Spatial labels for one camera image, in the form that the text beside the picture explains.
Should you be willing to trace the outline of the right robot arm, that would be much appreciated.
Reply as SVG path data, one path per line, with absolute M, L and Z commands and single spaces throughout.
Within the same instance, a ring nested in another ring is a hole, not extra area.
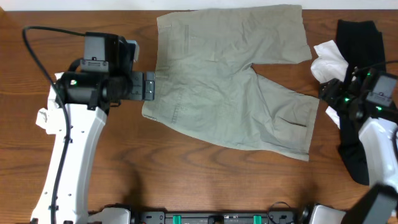
M 319 98 L 340 117 L 339 154 L 352 179 L 370 187 L 349 210 L 314 206 L 308 223 L 387 223 L 397 213 L 397 76 L 372 67 L 320 87 Z

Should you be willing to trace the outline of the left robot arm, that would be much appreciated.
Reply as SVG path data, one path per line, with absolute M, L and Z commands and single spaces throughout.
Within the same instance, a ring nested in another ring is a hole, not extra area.
M 37 125 L 55 136 L 45 185 L 32 223 L 136 223 L 127 205 L 88 210 L 93 159 L 109 111 L 124 100 L 152 101 L 155 75 L 135 72 L 139 46 L 120 35 L 86 32 L 82 58 L 50 82 Z

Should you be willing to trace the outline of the grey-green shorts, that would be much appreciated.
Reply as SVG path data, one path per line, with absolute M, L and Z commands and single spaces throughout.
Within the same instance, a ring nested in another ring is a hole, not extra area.
M 308 160 L 318 99 L 253 70 L 311 59 L 301 6 L 173 12 L 157 27 L 155 98 L 144 117 L 219 146 Z

